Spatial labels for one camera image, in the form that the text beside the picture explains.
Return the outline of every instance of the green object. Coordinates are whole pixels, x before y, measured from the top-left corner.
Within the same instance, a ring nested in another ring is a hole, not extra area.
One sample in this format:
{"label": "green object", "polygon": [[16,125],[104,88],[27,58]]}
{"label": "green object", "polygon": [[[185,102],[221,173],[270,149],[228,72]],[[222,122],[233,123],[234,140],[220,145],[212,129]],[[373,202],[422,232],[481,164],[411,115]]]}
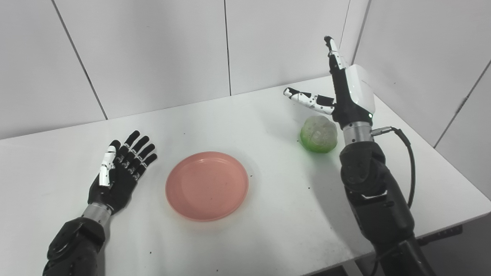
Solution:
{"label": "green object", "polygon": [[306,150],[327,153],[337,145],[336,124],[324,116],[308,117],[300,130],[300,139]]}

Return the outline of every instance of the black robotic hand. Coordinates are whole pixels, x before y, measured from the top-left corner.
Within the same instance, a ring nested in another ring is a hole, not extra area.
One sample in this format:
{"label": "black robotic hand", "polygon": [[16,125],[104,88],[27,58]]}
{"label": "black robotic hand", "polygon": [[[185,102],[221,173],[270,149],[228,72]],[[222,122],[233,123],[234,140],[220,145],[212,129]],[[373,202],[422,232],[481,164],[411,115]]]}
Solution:
{"label": "black robotic hand", "polygon": [[140,136],[134,131],[123,146],[114,140],[105,154],[101,165],[101,172],[90,186],[87,203],[102,203],[111,208],[114,215],[123,209],[130,200],[138,179],[155,159],[155,153],[147,155],[155,149],[149,144],[140,153],[140,149],[150,140],[148,136],[142,137],[133,147],[133,142]]}
{"label": "black robotic hand", "polygon": [[48,262],[43,276],[95,276],[97,254],[106,236],[104,225],[109,217],[123,209],[136,183],[156,154],[153,144],[140,149],[150,140],[134,131],[123,146],[114,140],[104,154],[100,173],[90,186],[88,206],[81,217],[66,222],[48,247]]}

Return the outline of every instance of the robotic hand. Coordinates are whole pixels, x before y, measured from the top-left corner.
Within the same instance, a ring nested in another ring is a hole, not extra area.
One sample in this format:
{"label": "robotic hand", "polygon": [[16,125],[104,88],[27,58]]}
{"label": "robotic hand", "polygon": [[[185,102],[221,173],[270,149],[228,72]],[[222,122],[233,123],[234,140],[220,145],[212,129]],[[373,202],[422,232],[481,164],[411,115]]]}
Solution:
{"label": "robotic hand", "polygon": [[358,65],[348,67],[334,40],[329,36],[324,40],[329,48],[336,99],[290,87],[283,94],[310,109],[332,115],[343,130],[345,148],[339,156],[341,180],[356,222],[363,236],[374,246],[385,274],[434,276],[414,237],[414,219],[408,206],[412,197],[410,195],[406,203],[373,136],[394,130],[411,156],[410,143],[400,130],[392,127],[372,130],[375,103],[366,72]]}
{"label": "robotic hand", "polygon": [[123,209],[148,166],[157,159],[154,144],[134,131],[123,146],[114,140],[104,154],[99,175],[90,186],[88,206],[81,217],[66,222],[48,248],[43,276],[95,276],[97,254],[106,240],[104,225]]}

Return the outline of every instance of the white table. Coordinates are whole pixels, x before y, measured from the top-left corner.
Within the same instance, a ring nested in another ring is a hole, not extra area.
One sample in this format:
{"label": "white table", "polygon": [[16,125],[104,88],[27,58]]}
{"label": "white table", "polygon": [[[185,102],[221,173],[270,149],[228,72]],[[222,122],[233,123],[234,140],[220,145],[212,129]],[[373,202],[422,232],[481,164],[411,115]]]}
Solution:
{"label": "white table", "polygon": [[[333,95],[330,78],[294,83]],[[133,130],[157,146],[128,208],[114,216],[100,275],[300,276],[372,251],[355,222],[340,180],[338,155],[297,142],[313,115],[282,95],[285,86],[109,121],[0,140],[0,271],[40,275],[48,244],[85,209],[88,188],[108,144]],[[417,236],[483,216],[490,201],[382,101],[374,127],[402,128],[416,156],[412,213]],[[409,158],[394,135],[377,137],[405,196]],[[201,151],[236,157],[250,175],[233,214],[189,221],[169,206],[164,185],[183,158]]]}

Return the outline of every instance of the white wall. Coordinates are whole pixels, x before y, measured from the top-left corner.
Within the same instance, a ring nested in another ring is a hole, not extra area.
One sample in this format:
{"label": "white wall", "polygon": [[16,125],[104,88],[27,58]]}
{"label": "white wall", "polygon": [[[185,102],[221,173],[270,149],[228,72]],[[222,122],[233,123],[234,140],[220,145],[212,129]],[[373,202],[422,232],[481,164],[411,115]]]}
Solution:
{"label": "white wall", "polygon": [[3,1],[0,138],[327,75],[323,36],[351,61],[368,0],[55,2],[95,92],[49,0]]}
{"label": "white wall", "polygon": [[230,95],[223,0],[56,0],[108,118]]}
{"label": "white wall", "polygon": [[328,75],[326,35],[351,61],[367,2],[227,0],[232,94]]}
{"label": "white wall", "polygon": [[104,120],[50,1],[2,1],[0,39],[0,139]]}
{"label": "white wall", "polygon": [[[490,104],[488,69],[436,147],[488,198],[491,198]],[[491,275],[490,233],[491,216],[486,216],[466,223],[462,235],[429,244],[424,251],[439,275]]]}
{"label": "white wall", "polygon": [[[378,80],[377,95],[435,145],[489,64],[490,14],[487,0],[372,0],[355,63]],[[488,69],[436,146],[487,197],[490,91]],[[491,275],[490,233],[487,216],[423,250],[437,275]]]}
{"label": "white wall", "polygon": [[355,63],[435,145],[489,60],[491,1],[373,0]]}

